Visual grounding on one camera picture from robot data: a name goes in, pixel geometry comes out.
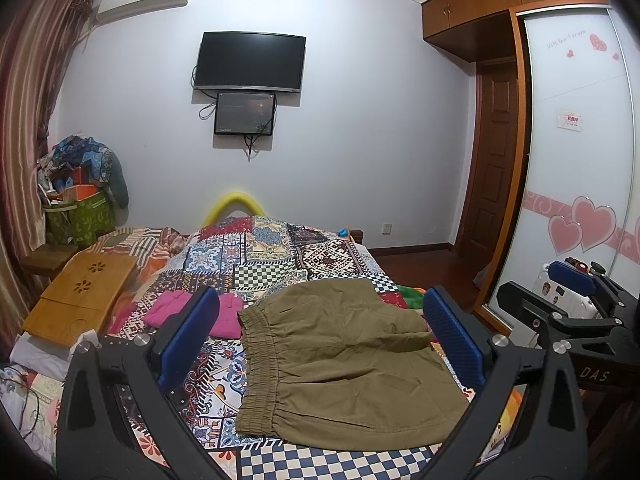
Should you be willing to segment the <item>white heart wardrobe door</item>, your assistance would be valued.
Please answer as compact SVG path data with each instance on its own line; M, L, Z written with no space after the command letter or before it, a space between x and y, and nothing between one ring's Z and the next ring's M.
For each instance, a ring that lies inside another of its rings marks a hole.
M530 136L518 222L499 281L592 318L548 266L597 262L639 289L639 40L616 11L528 11Z

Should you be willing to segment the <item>patchwork patterned bedspread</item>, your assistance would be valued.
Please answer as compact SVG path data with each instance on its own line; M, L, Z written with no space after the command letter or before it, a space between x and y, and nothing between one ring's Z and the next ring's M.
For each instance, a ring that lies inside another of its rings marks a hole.
M367 248L268 217L190 235L125 228L113 340L155 334L201 287L220 315L170 400L227 479L408 479L480 390Z

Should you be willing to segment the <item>wooden lap desk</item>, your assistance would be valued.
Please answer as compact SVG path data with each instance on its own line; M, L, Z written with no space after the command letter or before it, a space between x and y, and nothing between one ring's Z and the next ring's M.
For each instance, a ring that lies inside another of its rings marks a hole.
M80 252L40 295L23 330L64 348L99 333L135 266L134 256Z

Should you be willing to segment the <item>striped red curtain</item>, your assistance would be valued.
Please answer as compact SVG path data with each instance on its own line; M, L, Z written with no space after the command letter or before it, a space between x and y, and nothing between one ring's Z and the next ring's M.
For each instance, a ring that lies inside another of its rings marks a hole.
M44 243L37 162L70 57L94 0L26 0L1 33L1 357L35 305L43 280L21 258Z

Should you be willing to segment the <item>green storage basket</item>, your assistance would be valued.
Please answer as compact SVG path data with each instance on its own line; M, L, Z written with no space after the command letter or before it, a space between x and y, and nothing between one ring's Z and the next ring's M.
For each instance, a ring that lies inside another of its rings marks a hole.
M51 245L87 248L115 229L113 206L108 195L99 191L82 200L44 208L46 240Z

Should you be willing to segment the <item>olive green pants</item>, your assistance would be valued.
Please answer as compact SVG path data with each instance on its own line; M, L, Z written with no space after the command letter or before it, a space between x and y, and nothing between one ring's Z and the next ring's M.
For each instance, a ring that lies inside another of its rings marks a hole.
M401 450L444 442L470 406L424 318L383 301L363 278L288 286L239 321L243 436Z

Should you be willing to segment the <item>wooden bedside stool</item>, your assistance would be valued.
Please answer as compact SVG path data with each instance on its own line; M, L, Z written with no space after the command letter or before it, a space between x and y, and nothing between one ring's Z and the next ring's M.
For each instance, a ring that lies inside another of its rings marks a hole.
M21 258L21 266L30 274L53 280L78 252L74 245L44 244Z

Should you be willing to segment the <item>small black wall monitor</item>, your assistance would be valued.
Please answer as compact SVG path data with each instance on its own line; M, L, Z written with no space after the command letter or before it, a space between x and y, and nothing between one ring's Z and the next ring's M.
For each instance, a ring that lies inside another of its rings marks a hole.
M265 92L219 92L214 133L220 136L271 136L276 95Z

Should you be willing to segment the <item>black wall television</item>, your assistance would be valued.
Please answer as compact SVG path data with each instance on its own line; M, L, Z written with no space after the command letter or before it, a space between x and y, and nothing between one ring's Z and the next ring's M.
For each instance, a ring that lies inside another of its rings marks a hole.
M193 75L198 90L302 90L306 38L262 32L204 32Z

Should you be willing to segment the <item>pink folded garment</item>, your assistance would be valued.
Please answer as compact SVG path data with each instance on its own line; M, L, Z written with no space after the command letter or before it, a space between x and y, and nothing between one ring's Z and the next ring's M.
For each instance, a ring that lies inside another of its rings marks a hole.
M155 300L150 310L143 315L143 322L153 328L162 327L174 314L194 314L195 322L203 322L209 328L209 336L221 339L239 339L241 324L239 312L243 301L231 292L214 298L209 292L192 301L193 294L184 290L165 290Z

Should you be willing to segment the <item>pile of blue clothes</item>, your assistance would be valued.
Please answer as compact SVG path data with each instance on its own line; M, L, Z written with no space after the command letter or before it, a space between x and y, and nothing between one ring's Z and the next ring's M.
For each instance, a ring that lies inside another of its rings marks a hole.
M73 185L92 184L107 192L119 209L129 205L129 193L122 165L105 144L92 136L66 136L38 160L43 177L56 192Z

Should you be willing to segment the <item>brown wooden door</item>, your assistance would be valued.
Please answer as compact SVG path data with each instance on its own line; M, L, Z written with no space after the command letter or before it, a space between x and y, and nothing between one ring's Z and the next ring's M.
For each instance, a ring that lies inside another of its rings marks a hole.
M468 188L457 253L481 266L494 255L508 201L516 148L518 77L513 58L478 66Z

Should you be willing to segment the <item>wooden upper cabinet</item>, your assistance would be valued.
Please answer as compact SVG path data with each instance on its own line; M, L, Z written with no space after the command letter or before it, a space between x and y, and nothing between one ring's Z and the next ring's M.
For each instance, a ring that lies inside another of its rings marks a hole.
M422 4L423 39L469 63L508 58L515 54L510 10L557 1L567 0L427 0Z

